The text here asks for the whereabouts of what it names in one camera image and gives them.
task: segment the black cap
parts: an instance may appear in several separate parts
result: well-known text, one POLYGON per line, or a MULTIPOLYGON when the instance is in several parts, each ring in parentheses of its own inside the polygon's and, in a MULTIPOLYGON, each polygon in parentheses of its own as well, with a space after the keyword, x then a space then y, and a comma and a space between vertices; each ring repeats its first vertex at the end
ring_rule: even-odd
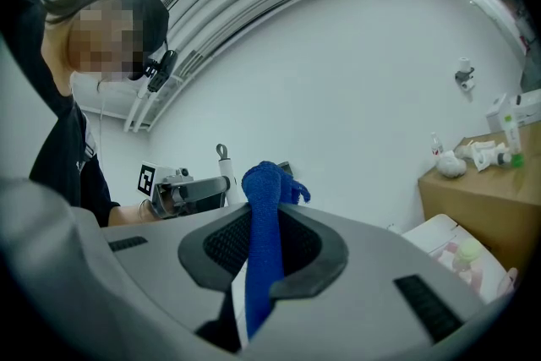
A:
POLYGON ((134 20, 143 24, 143 59, 134 65, 130 79, 137 80, 143 75, 144 64, 153 52, 158 50, 167 37, 169 11, 161 0, 121 0, 123 8, 133 11, 134 20))

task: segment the forearm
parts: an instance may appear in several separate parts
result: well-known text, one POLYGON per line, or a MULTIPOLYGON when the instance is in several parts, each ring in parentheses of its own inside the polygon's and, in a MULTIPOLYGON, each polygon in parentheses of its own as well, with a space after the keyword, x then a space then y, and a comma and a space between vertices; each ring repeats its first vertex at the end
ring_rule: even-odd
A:
POLYGON ((115 206, 109 212, 108 226, 122 226, 124 224, 140 224, 144 222, 157 222, 150 210, 150 202, 146 200, 143 205, 115 206))

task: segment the blue sleeve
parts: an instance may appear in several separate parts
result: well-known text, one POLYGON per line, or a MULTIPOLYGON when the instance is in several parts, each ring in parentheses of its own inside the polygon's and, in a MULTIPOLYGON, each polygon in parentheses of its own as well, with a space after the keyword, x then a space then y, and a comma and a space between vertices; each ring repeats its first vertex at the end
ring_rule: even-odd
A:
POLYGON ((100 227, 109 223, 109 212, 119 203, 111 201, 107 182, 94 155, 81 171, 81 207, 92 212, 100 227))

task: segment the black shirt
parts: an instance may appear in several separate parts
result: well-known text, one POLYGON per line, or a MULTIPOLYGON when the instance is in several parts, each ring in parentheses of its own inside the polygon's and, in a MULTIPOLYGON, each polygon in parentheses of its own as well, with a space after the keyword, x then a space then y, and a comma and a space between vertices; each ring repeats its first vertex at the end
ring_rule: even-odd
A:
POLYGON ((96 155, 86 116, 72 96, 62 96, 41 56, 46 10, 41 0, 21 0, 15 20, 4 35, 32 87, 57 115, 57 122, 36 158, 30 179, 57 191, 71 206, 83 207, 108 223, 109 188, 96 155))

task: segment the neck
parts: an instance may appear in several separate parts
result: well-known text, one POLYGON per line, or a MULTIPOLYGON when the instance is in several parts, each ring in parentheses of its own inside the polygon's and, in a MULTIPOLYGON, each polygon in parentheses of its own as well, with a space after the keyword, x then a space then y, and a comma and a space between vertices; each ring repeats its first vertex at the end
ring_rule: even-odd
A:
POLYGON ((41 55, 51 70, 52 79, 62 96, 71 95, 71 74, 74 69, 68 60, 68 38, 71 20, 45 28, 41 44, 41 55))

